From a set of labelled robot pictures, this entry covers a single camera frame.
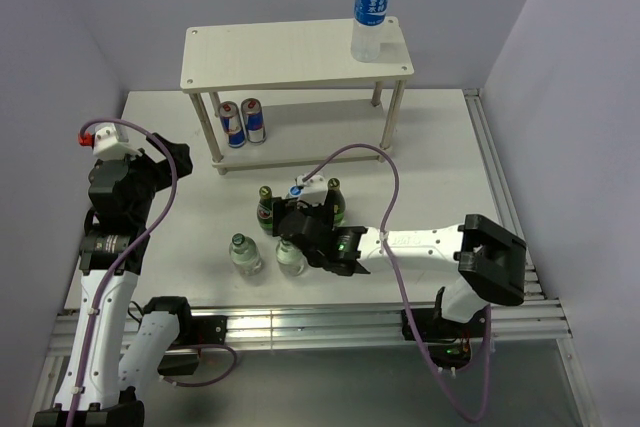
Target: shelf leg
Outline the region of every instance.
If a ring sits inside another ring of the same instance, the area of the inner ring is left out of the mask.
[[[387,113],[387,122],[384,125],[384,131],[382,132],[382,142],[380,142],[380,148],[387,150],[391,147],[391,138],[393,137],[393,131],[396,128],[398,122],[398,114],[400,113],[400,104],[402,103],[402,96],[404,95],[404,86],[406,80],[396,81],[396,85],[393,89],[393,95],[391,96],[391,104],[389,105],[389,112]]]
[[[383,82],[376,82],[376,87],[373,89],[373,97],[371,98],[371,105],[378,107],[380,105],[380,96],[382,95]]]
[[[213,115],[218,117],[218,109],[220,108],[220,96],[217,92],[209,92],[209,98],[211,99],[211,104],[213,105]]]
[[[209,150],[211,151],[211,158],[214,162],[220,162],[222,160],[222,152],[220,152],[220,147],[216,140],[216,134],[213,132],[211,120],[207,114],[207,109],[204,106],[202,96],[200,94],[189,94],[189,98],[196,109],[196,114],[198,114],[198,119],[200,120],[202,131],[204,132],[204,138],[207,140]],[[226,173],[226,169],[219,168],[218,172],[224,175]]]

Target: can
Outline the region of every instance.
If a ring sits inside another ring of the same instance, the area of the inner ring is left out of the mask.
[[[244,125],[247,129],[249,142],[261,144],[267,139],[262,105],[258,99],[245,99],[242,101],[242,120],[244,120]]]
[[[246,142],[246,138],[242,129],[242,121],[240,120],[237,104],[235,102],[222,102],[218,113],[220,114],[222,128],[227,134],[229,147],[234,149],[242,147]]]

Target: water bottle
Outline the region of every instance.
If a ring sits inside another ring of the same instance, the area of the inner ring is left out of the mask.
[[[300,275],[306,266],[302,251],[284,239],[276,247],[276,260],[282,273],[291,277]]]
[[[351,55],[372,62],[380,55],[380,37],[387,13],[387,0],[356,0],[353,8]]]
[[[235,234],[229,245],[229,255],[231,262],[241,275],[249,277],[262,270],[262,258],[258,252],[258,246],[251,237]]]

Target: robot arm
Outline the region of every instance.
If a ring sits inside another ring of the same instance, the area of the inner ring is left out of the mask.
[[[189,146],[173,144],[153,134],[171,154],[178,178],[193,169]],[[94,135],[82,137],[98,158],[89,174],[92,207],[85,219],[80,246],[82,299],[75,340],[66,375],[55,397],[54,408],[38,412],[34,426],[64,425],[76,410],[74,426],[141,426],[149,382],[168,347],[188,333],[191,311],[183,297],[152,299],[145,307],[140,330],[122,359],[120,350],[127,308],[142,270],[148,239],[141,242],[99,292],[107,270],[146,230],[151,202],[172,183],[165,159],[154,162],[142,149],[133,149],[124,132],[113,123],[102,124]],[[92,307],[99,298],[98,308]],[[95,325],[90,344],[84,338],[90,316]],[[86,359],[82,387],[76,387],[78,366]],[[72,409],[74,396],[78,402]]]
[[[391,268],[378,229],[333,227],[333,191],[325,189],[324,203],[309,202],[305,190],[317,201],[323,180],[314,176],[297,186],[296,197],[274,199],[274,235],[300,248],[310,266],[338,275]],[[526,244],[482,215],[467,215],[462,225],[385,235],[402,269],[457,273],[436,299],[438,319],[465,324],[488,303],[515,306],[524,301]]]

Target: blue label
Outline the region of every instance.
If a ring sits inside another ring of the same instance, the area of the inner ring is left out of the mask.
[[[221,120],[222,127],[227,133],[227,142],[229,143],[229,147],[240,147],[244,145],[244,130],[242,130],[242,127],[238,124],[238,119],[235,117],[222,117]]]
[[[249,114],[247,116],[247,130],[260,130],[264,127],[262,112],[257,114]]]
[[[363,25],[378,25],[387,15],[387,0],[356,0],[353,16]]]

